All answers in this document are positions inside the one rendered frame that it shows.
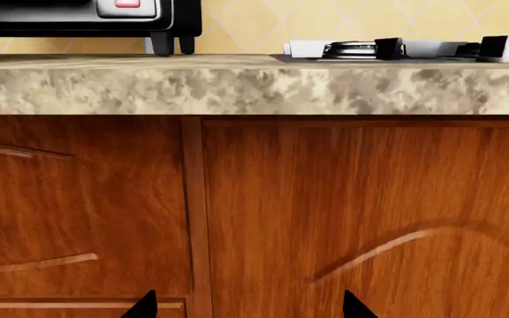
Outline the gas stove cooktop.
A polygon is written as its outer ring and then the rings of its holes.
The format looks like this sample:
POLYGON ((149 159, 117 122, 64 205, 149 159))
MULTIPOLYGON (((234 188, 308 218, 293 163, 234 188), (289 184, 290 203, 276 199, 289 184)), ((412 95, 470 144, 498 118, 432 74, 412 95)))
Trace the gas stove cooktop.
POLYGON ((509 35, 480 42, 416 41, 402 38, 371 42, 291 41, 283 44, 283 63, 498 63, 509 64, 509 35))

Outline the black toaster oven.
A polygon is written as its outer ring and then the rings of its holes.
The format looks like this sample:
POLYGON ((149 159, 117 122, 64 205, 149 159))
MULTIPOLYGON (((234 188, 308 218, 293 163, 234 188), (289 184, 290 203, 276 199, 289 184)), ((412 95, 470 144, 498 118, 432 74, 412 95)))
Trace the black toaster oven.
POLYGON ((0 0, 0 37, 147 37, 168 57, 201 32, 201 0, 0 0))

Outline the wooden cabinet drawer front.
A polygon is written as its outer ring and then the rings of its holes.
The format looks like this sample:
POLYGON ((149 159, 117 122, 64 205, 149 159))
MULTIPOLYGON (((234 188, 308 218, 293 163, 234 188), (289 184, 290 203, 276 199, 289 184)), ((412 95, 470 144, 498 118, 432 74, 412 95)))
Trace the wooden cabinet drawer front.
POLYGON ((0 298, 184 296, 180 122, 0 116, 0 298))

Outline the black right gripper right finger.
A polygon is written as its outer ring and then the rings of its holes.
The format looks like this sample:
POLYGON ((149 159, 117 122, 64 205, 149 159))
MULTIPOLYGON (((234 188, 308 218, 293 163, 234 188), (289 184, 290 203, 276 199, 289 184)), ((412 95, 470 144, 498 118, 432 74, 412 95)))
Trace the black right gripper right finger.
POLYGON ((345 290, 343 298, 344 318, 378 318, 351 291, 345 290))

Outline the wooden lower drawer front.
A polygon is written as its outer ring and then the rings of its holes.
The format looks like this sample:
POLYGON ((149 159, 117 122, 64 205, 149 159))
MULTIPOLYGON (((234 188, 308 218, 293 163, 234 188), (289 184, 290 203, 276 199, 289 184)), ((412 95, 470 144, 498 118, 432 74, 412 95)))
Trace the wooden lower drawer front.
POLYGON ((136 299, 0 299, 0 318, 120 318, 136 299))

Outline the marble kitchen countertop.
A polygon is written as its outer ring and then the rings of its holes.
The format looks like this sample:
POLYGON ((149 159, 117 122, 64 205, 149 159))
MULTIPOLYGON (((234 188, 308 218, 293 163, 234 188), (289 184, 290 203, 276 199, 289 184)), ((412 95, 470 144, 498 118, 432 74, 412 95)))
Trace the marble kitchen countertop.
POLYGON ((0 55, 0 115, 509 116, 509 64, 0 55))

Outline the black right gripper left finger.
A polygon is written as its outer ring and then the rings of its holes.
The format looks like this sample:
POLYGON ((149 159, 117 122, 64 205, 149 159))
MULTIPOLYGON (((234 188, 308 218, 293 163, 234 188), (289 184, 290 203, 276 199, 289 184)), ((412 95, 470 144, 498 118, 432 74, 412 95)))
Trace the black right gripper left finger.
POLYGON ((130 307, 120 318, 156 318, 156 291, 151 290, 130 307))

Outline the wooden cabinet door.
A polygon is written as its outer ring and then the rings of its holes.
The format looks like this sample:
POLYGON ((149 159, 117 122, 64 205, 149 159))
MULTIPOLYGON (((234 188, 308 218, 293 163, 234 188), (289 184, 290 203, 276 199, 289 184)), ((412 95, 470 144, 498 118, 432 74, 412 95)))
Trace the wooden cabinet door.
POLYGON ((211 119, 215 318, 509 318, 509 122, 211 119))

